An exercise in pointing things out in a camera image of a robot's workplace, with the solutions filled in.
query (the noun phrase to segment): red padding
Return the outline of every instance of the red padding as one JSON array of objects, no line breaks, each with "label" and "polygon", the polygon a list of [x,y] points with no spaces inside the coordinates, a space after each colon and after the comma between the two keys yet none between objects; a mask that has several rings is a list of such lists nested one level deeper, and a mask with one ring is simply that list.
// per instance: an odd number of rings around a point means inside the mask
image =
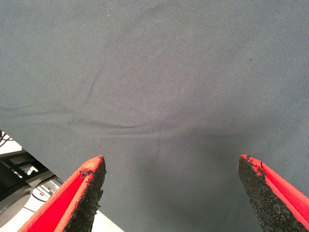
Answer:
[{"label": "red padding", "polygon": [[61,232],[68,223],[88,182],[103,160],[94,157],[76,170],[47,202],[27,221],[18,232]]},{"label": "red padding", "polygon": [[295,218],[309,230],[309,198],[258,159],[248,158],[247,155],[242,157],[253,164],[253,169],[258,175],[261,175],[258,170],[265,173],[267,185],[286,204]]}]

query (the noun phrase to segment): black textured grip surface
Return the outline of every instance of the black textured grip surface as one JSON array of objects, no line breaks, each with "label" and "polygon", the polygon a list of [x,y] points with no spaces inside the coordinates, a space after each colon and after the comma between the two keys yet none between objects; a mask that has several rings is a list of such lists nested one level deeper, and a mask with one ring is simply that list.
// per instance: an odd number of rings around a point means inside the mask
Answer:
[{"label": "black textured grip surface", "polygon": [[242,157],[239,159],[238,170],[263,231],[307,232],[283,201],[266,184],[265,173],[262,170],[259,170],[262,175],[258,176],[252,168],[252,163]]},{"label": "black textured grip surface", "polygon": [[97,171],[94,172],[93,179],[89,181],[89,185],[67,223],[64,232],[91,232],[94,216],[99,208],[98,201],[103,194],[101,187],[104,183],[105,174],[105,161],[103,159]]}]

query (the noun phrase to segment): black rubber tip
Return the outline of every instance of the black rubber tip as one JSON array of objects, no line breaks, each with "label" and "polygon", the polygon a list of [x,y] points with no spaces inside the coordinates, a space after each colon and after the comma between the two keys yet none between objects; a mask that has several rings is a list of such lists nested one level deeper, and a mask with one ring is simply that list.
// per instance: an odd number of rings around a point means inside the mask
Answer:
[{"label": "black rubber tip", "polygon": [[94,217],[99,208],[98,202],[103,194],[101,187],[106,174],[104,159],[93,174],[93,179],[89,181],[88,187],[78,202],[64,232],[91,232]]},{"label": "black rubber tip", "polygon": [[246,189],[264,232],[307,232],[301,224],[267,185],[265,173],[252,168],[247,159],[240,157],[238,174]]}]

